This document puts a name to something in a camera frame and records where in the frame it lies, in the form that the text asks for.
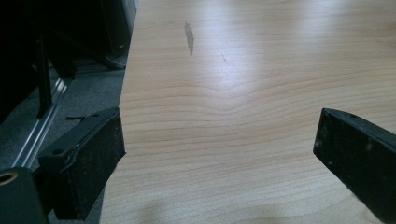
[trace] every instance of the floor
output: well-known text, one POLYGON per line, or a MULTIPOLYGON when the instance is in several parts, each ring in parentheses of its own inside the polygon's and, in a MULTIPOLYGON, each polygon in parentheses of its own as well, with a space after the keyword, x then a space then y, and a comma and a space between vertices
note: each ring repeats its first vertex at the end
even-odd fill
MULTIPOLYGON (((87 59, 77 60, 76 66, 78 72, 59 102, 58 111, 40 150, 79 123, 79 120, 66 120, 66 117, 85 117, 120 103, 124 70, 108 70, 87 59)), ((51 85, 54 86, 58 76, 53 68, 50 69, 50 76, 51 85)), ((0 125, 0 169, 11 166, 32 131, 38 111, 38 97, 38 90, 33 91, 0 125)), ((49 214, 49 221, 53 224, 99 223, 102 199, 103 192, 85 222, 57 220, 53 214, 49 214)))

